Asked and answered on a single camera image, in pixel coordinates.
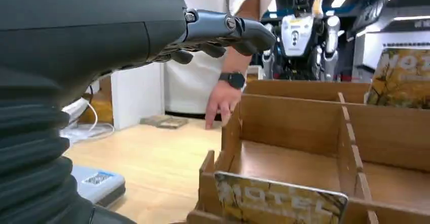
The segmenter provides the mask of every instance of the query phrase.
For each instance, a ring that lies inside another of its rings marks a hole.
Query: wooden box
[[[366,84],[256,83],[200,168],[189,224],[224,223],[217,170],[343,192],[344,223],[430,223],[429,110],[358,104]]]

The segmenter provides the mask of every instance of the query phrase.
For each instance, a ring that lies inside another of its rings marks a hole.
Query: black robotic arm
[[[132,223],[78,195],[61,108],[115,70],[275,42],[256,21],[184,0],[0,0],[0,17],[0,223]]]

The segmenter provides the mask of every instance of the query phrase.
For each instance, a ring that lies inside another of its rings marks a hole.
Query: wall
[[[430,42],[430,31],[368,33],[365,36],[362,64],[376,69],[383,44],[386,43],[422,43]]]

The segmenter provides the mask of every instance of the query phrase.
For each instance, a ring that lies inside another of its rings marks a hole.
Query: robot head
[[[310,13],[313,0],[293,0],[293,10],[296,17],[301,13]]]

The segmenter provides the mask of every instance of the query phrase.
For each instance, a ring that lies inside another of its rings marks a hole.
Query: smartwatch
[[[219,80],[229,83],[231,87],[238,90],[245,85],[245,77],[241,72],[221,73]]]

